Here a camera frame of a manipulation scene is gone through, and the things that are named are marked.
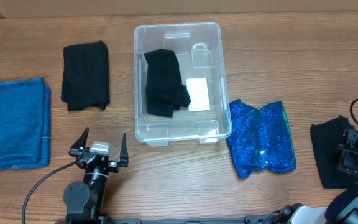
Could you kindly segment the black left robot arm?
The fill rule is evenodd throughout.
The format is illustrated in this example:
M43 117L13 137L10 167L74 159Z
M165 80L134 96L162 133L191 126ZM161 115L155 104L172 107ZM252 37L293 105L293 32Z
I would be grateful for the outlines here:
M86 146L89 129L75 141L69 155L75 158L75 165L85 171L83 180L69 184L63 192L67 207L66 223L111 223L110 215L102 212L104 195L110 173L118 173L121 167L129 165L126 137L122 137L118 161L109 158L110 144L95 141Z

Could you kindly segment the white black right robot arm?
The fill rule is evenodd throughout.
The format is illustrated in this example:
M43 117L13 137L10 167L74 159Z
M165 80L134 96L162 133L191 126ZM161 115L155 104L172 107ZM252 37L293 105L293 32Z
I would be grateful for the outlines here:
M310 208L301 204L272 212L264 223L358 223L358 183L339 194L328 207Z

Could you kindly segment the blue sparkly cloth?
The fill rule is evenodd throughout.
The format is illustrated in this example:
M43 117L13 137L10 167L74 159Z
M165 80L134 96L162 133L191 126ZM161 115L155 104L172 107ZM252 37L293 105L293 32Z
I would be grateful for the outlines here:
M227 138L238 177L253 172L276 173L296 169L296 155L282 101L254 108L235 100L229 104L232 133Z

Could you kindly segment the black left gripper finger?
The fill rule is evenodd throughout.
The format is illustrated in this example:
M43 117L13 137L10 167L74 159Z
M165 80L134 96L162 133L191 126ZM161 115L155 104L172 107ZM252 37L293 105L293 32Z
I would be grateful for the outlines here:
M86 127L82 135L70 147L69 150L70 156L79 156L83 152L83 149L86 147L88 133L89 133L89 127Z
M128 165L129 165L129 155L128 155L127 145L126 145L126 133L123 133L121 150L120 150L119 166L120 167L128 167Z

